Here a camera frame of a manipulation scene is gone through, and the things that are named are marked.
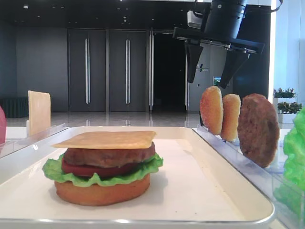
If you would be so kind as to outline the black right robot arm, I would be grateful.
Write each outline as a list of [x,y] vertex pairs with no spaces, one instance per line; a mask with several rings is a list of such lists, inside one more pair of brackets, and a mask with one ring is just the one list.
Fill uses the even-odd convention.
[[182,40],[187,60],[187,82],[193,83],[203,45],[222,47],[227,60],[218,86],[226,88],[251,54],[262,55],[265,44],[239,39],[238,32],[247,10],[246,0],[213,0],[200,10],[197,1],[187,13],[188,28],[176,27],[173,38]]

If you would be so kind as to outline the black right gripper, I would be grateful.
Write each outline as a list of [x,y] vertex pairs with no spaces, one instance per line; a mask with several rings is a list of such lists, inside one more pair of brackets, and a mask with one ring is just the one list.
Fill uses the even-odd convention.
[[228,86],[231,78],[249,59],[250,53],[261,54],[264,50],[264,43],[237,38],[217,38],[215,36],[207,35],[198,29],[191,30],[175,27],[173,30],[173,37],[185,41],[184,47],[187,59],[188,83],[194,82],[197,64],[203,50],[202,44],[223,47],[228,50],[219,84],[223,89]]

